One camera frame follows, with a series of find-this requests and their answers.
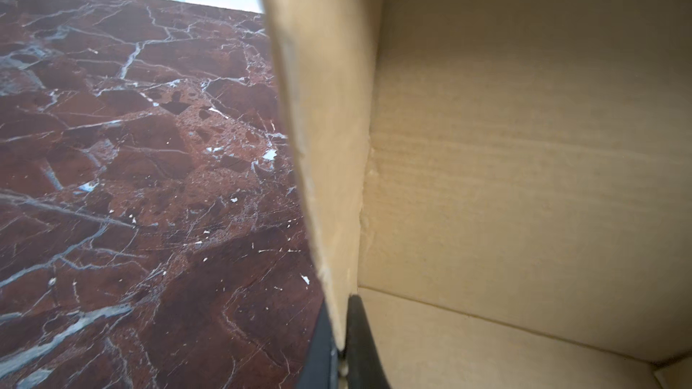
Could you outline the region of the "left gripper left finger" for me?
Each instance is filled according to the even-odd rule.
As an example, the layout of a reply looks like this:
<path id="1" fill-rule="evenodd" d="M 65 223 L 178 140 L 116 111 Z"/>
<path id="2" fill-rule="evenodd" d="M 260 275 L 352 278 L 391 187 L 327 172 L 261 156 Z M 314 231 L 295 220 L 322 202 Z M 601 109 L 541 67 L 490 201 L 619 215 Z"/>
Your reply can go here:
<path id="1" fill-rule="evenodd" d="M 296 389 L 337 389 L 339 358 L 327 306 L 322 303 Z"/>

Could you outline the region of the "brown cardboard box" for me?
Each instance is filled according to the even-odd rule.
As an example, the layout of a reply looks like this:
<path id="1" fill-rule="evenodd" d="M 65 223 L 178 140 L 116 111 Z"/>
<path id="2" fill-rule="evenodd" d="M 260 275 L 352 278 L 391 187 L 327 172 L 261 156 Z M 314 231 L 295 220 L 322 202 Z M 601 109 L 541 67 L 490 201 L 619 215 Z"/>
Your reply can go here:
<path id="1" fill-rule="evenodd" d="M 262 1 L 338 388 L 690 387 L 691 0 Z"/>

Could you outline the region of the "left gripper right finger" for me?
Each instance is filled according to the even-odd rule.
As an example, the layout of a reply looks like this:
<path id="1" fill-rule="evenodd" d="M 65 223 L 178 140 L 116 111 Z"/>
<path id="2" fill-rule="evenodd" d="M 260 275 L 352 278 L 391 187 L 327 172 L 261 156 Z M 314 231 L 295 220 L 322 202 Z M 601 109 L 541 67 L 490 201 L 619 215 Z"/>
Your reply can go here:
<path id="1" fill-rule="evenodd" d="M 346 381 L 352 389 L 391 389 L 369 326 L 364 302 L 351 295 L 347 311 Z"/>

